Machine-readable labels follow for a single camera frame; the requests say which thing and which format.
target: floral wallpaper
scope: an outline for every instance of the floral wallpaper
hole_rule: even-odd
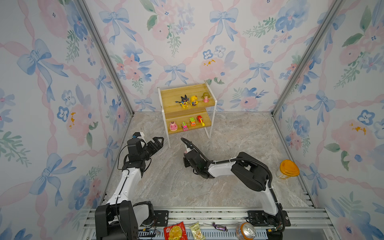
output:
[[[0,3],[0,239],[75,239],[129,113],[71,0]]]
[[[270,111],[332,0],[86,3],[134,111],[161,109],[157,87],[204,80],[219,111]]]
[[[384,1],[346,0],[277,116],[343,240],[384,239],[383,56]]]

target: figurine in pink dress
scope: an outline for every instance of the figurine in pink dress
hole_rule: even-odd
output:
[[[169,130],[171,130],[172,132],[176,131],[177,130],[177,124],[175,122],[171,122],[169,124]]]
[[[203,99],[203,102],[207,103],[209,102],[209,99],[211,96],[209,95],[208,92],[204,92],[203,95],[201,96],[201,99]]]

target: toy figurine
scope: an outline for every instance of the toy figurine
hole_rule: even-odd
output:
[[[203,95],[201,96],[201,99],[204,99],[203,102],[207,103],[209,102],[209,99],[211,96],[209,95],[208,92],[204,92]]]
[[[172,132],[176,131],[177,130],[177,124],[175,122],[171,122],[169,124],[169,130],[171,130]]]
[[[185,122],[182,122],[181,123],[181,126],[183,126],[183,131],[188,131],[188,127],[187,127],[187,124]]]
[[[190,122],[191,126],[196,126],[196,122],[195,122],[194,118],[189,118],[189,122]]]
[[[197,116],[197,121],[198,121],[199,123],[201,123],[203,126],[205,126],[205,124],[203,123],[203,117],[202,117],[201,115],[198,115],[198,116]]]
[[[197,96],[192,96],[191,97],[191,105],[196,106],[197,104],[198,104]]]
[[[181,102],[178,102],[178,101],[175,101],[176,103],[180,103],[180,105],[185,108],[185,107],[188,107],[188,97],[187,95],[185,95],[184,97],[181,96]]]

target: snack packet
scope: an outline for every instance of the snack packet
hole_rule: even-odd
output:
[[[195,240],[204,240],[205,239],[205,236],[203,235],[203,233],[200,230],[199,222],[191,225],[189,228],[191,229],[191,232],[193,234],[193,238]]]
[[[170,227],[165,227],[164,237],[165,240],[188,240],[184,223],[181,222]]]

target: shelf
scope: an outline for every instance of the shelf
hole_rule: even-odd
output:
[[[198,115],[201,115],[203,117],[203,122],[204,122],[205,126],[203,126],[201,123],[199,123],[197,121],[197,116]],[[194,118],[195,119],[196,126],[191,126],[191,124],[189,122],[189,118]],[[185,115],[185,116],[180,116],[180,117],[175,117],[175,118],[168,118],[168,119],[166,119],[166,122],[167,122],[168,134],[184,132],[183,128],[181,126],[181,122],[185,122],[187,124],[188,131],[194,130],[194,129],[199,129],[199,128],[202,128],[202,127],[210,127],[212,125],[211,119],[209,118],[208,113],[205,110],[204,110],[204,112],[193,113],[193,114],[190,114],[190,115]],[[176,131],[172,132],[171,130],[169,130],[170,122],[175,122],[177,124],[178,128],[177,128]]]
[[[215,100],[212,97],[209,98],[209,102],[203,102],[201,96],[204,92],[210,92],[205,85],[198,84],[193,86],[185,86],[181,88],[172,88],[161,91],[161,98],[164,106],[164,113],[166,118],[177,118],[186,115],[198,115],[197,113],[205,112],[205,108],[212,107],[215,105]],[[188,106],[183,108],[180,103],[176,103],[175,101],[181,101],[181,96],[187,97],[190,99],[192,96],[197,96],[198,104],[197,106],[191,106],[190,101]]]

